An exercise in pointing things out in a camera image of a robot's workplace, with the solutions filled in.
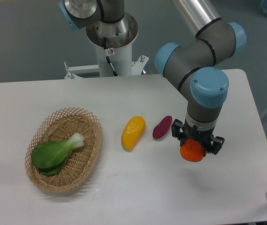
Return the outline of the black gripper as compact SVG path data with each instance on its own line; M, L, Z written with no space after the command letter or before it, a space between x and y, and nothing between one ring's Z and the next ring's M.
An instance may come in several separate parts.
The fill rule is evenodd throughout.
M209 130L199 130L197 125L191 127L188 122L185 122L183 126L180 120L175 119L171 126L171 134L174 138L180 140L180 146L183 146L187 140L193 140L203 147L204 156L206 156L206 154L216 155L222 148L225 138L213 136L214 128L215 127Z

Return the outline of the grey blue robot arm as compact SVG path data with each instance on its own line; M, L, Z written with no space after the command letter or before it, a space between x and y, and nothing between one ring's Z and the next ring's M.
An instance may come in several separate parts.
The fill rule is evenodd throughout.
M180 141L184 158L189 141L200 147L202 156L215 155L224 138L213 131L229 88L226 74L215 65L241 52L246 34L239 24L225 23L208 0L176 0L174 5L196 40L184 48L165 44L154 58L159 73L188 102L185 121L174 121L172 136ZM71 29L86 29L96 49L100 76L133 74L131 45L138 26L122 0L63 0L59 8Z

